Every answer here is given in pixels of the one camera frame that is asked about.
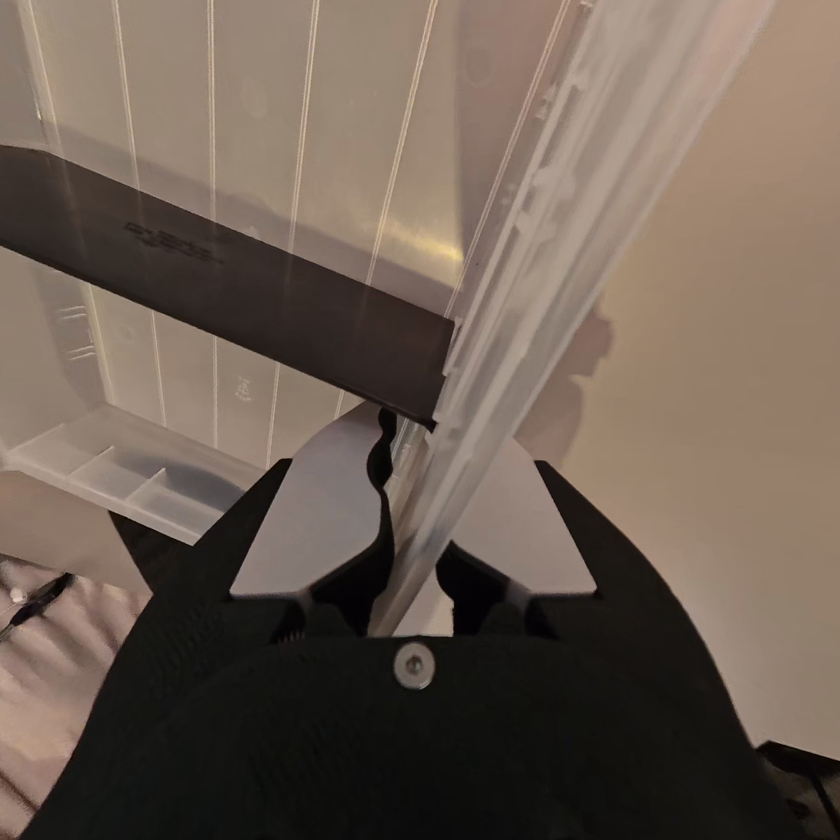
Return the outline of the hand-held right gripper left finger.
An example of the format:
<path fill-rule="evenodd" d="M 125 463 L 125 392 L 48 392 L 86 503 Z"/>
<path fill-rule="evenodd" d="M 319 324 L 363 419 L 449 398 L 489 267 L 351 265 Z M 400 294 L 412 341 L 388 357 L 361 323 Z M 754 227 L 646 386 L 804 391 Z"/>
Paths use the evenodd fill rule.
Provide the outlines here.
<path fill-rule="evenodd" d="M 294 454 L 230 587 L 234 599 L 338 610 L 367 634 L 395 558 L 385 485 L 396 416 L 363 402 Z"/>

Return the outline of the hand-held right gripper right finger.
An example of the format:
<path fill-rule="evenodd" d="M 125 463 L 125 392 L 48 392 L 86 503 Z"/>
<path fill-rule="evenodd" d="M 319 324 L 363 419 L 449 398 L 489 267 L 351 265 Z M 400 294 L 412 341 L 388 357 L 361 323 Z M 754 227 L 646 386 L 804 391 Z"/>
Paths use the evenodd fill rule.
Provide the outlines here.
<path fill-rule="evenodd" d="M 435 572 L 455 635 L 477 634 L 500 604 L 525 616 L 535 599 L 596 591 L 535 461 L 514 439 L 491 461 Z"/>

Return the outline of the clear plastic bin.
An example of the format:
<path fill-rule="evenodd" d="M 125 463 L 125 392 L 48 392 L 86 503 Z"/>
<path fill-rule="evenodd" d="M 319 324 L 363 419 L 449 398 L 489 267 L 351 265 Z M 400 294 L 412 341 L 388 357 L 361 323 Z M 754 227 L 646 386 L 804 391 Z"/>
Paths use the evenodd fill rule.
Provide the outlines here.
<path fill-rule="evenodd" d="M 390 634 L 773 5 L 2 2 L 2 146 L 454 323 Z M 2 471 L 194 544 L 365 402 L 2 247 Z"/>

